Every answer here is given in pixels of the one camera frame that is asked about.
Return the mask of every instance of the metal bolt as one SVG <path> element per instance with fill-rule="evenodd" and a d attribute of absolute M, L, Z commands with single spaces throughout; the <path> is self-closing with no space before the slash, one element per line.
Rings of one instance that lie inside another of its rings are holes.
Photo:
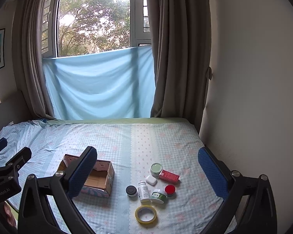
<path fill-rule="evenodd" d="M 263 175 L 261 175 L 261 179 L 266 181 L 268 179 L 268 177 L 265 174 L 263 174 Z"/>
<path fill-rule="evenodd" d="M 232 171 L 231 174 L 234 177 L 239 177 L 240 176 L 240 173 L 238 171 Z"/>
<path fill-rule="evenodd" d="M 63 176 L 63 174 L 64 174 L 63 171 L 57 171 L 57 172 L 55 173 L 55 176 L 57 176 L 57 177 L 61 177 L 61 176 Z"/>
<path fill-rule="evenodd" d="M 27 177 L 27 179 L 28 179 L 28 180 L 31 180 L 31 179 L 33 179 L 34 177 L 35 177 L 34 174 L 29 174 L 28 177 Z"/>

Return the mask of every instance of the jar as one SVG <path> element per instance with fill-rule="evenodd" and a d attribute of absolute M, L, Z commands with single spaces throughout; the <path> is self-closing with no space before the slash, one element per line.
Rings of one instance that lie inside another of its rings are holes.
<path fill-rule="evenodd" d="M 158 176 L 162 170 L 163 170 L 163 167 L 160 163 L 154 163 L 150 167 L 150 172 L 155 177 Z"/>
<path fill-rule="evenodd" d="M 168 185 L 165 187 L 165 192 L 167 196 L 173 196 L 175 194 L 176 188 L 173 185 Z"/>
<path fill-rule="evenodd" d="M 162 189 L 154 189 L 151 195 L 151 201 L 159 204 L 163 204 L 166 200 L 167 193 Z"/>
<path fill-rule="evenodd" d="M 134 197 L 138 194 L 137 189 L 134 186 L 128 186 L 126 188 L 126 193 L 130 197 Z"/>
<path fill-rule="evenodd" d="M 149 190 L 148 190 L 148 187 L 145 182 L 139 182 L 138 194 L 139 194 L 139 199 L 141 202 L 145 202 L 145 201 L 150 200 Z"/>

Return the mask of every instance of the light blue cloth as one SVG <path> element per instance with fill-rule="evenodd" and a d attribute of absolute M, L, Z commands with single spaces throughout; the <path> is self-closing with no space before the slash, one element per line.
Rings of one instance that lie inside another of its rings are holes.
<path fill-rule="evenodd" d="M 151 45 L 42 62 L 55 118 L 150 117 L 155 93 Z"/>

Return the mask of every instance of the curtain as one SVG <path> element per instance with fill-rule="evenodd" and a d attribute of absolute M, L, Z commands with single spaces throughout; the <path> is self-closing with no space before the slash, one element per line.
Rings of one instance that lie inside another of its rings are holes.
<path fill-rule="evenodd" d="M 152 117 L 182 117 L 199 132 L 211 51 L 209 0 L 147 0 L 154 57 Z"/>
<path fill-rule="evenodd" d="M 42 69 L 41 28 L 44 0 L 18 0 L 12 30 L 16 86 L 34 116 L 53 119 L 52 103 Z"/>
<path fill-rule="evenodd" d="M 151 46 L 43 59 L 57 119 L 149 118 L 155 83 Z"/>

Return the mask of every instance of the small white box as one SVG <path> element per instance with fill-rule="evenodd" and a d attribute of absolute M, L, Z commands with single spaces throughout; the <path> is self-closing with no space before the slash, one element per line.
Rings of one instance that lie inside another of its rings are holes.
<path fill-rule="evenodd" d="M 154 178 L 152 175 L 146 177 L 146 182 L 149 183 L 151 186 L 155 186 L 157 183 L 157 179 Z"/>

